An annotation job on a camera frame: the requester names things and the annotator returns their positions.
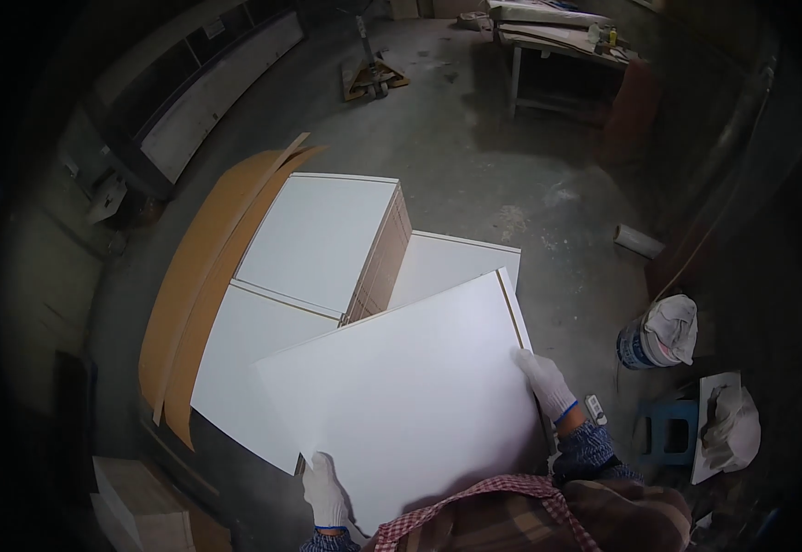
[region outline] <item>paint bucket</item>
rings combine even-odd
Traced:
[[[622,328],[616,337],[616,355],[630,370],[649,370],[670,367],[679,360],[670,358],[668,348],[652,332],[644,331],[646,315],[640,316]]]

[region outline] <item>work glove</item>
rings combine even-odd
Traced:
[[[567,387],[563,374],[552,359],[536,356],[527,349],[516,349],[514,357],[517,367],[530,381],[530,387],[539,399],[542,412],[554,425],[557,425],[557,422],[578,404],[576,397]]]
[[[348,512],[342,488],[336,481],[333,460],[323,452],[312,455],[312,465],[303,472],[303,498],[312,506],[317,529],[346,528]]]

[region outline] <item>blue stool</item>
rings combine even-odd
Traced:
[[[649,418],[650,452],[640,455],[640,462],[667,466],[689,466],[695,458],[698,439],[698,401],[679,400],[647,403],[640,401],[637,417]],[[666,452],[668,425],[672,420],[683,420],[687,424],[688,442],[683,452]]]

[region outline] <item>pallet jack fork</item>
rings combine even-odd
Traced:
[[[406,86],[410,83],[402,72],[391,67],[382,59],[382,53],[377,52],[373,56],[370,48],[370,40],[367,39],[367,30],[363,26],[363,19],[360,15],[355,16],[358,23],[358,33],[361,35],[363,44],[364,60],[352,71],[342,70],[342,94],[345,101],[349,102],[360,98],[364,94],[370,96],[372,100],[382,99],[388,95],[389,88]]]

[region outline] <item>blue checkered sleeve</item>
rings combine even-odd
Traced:
[[[322,535],[316,529],[306,544],[299,547],[299,552],[358,552],[361,546],[351,540],[349,532],[342,531],[342,535]]]
[[[560,487],[570,480],[635,480],[643,476],[616,458],[613,442],[602,425],[586,421],[561,438],[554,460],[554,482]]]

